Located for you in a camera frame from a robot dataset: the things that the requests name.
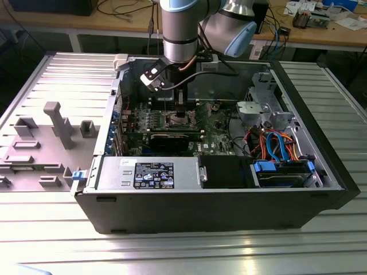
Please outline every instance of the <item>paper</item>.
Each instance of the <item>paper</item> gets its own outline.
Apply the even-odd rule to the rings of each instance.
[[[310,2],[288,2],[286,8],[284,9],[284,14],[295,16],[298,9],[314,11],[316,7],[316,1]]]
[[[352,18],[344,18],[338,21],[335,21],[336,24],[339,24],[343,27],[346,27],[350,30],[359,30],[362,28],[367,28],[366,22],[360,22],[358,20],[352,19]]]

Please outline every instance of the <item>black computer case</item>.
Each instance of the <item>black computer case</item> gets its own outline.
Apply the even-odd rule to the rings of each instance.
[[[98,0],[9,0],[14,11],[89,16]]]

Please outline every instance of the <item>blue latch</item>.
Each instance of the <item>blue latch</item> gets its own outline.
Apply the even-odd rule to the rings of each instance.
[[[273,162],[256,162],[254,164],[255,172],[276,172],[276,166]]]
[[[74,171],[71,178],[73,180],[86,180],[87,179],[87,170]]]
[[[309,167],[311,172],[315,171],[315,166],[313,162],[307,162],[307,166]]]

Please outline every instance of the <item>table leg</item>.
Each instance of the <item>table leg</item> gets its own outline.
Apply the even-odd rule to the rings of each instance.
[[[263,47],[266,46],[267,40],[254,40],[250,54],[250,59],[259,60]]]
[[[73,49],[73,52],[82,53],[83,52],[83,47],[81,46],[81,43],[78,39],[77,32],[71,32],[71,33],[68,33],[68,35],[69,35],[70,44],[71,44],[71,47]]]

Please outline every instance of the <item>floor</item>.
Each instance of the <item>floor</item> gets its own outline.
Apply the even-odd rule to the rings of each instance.
[[[2,91],[0,113],[6,109],[44,55],[44,52],[26,33],[20,33],[18,35],[19,42],[17,44],[14,45],[8,41],[0,47],[0,91]],[[64,34],[31,33],[31,35],[37,41],[42,41],[42,47],[46,51],[72,51],[69,39]],[[80,40],[85,52],[146,53],[147,40],[142,38],[120,37],[115,39],[106,36],[84,35],[80,37]],[[152,41],[151,45],[150,53],[156,54],[157,44],[155,41]],[[250,51],[251,46],[248,47],[240,59],[248,59]],[[360,54],[356,56],[355,53],[337,51],[328,51],[327,53],[320,54],[319,51],[307,49],[298,50],[295,56],[294,53],[295,49],[286,49],[283,54],[276,54],[274,60],[282,58],[282,60],[290,61],[296,58],[295,61],[313,62],[319,55],[317,61],[324,62],[342,83],[347,82],[352,74],[351,72],[355,66],[356,58],[360,56]],[[367,97],[364,96],[366,91],[365,86],[367,85],[366,79],[367,66],[363,66],[358,72],[356,79],[349,86],[350,93],[364,108],[367,107]]]

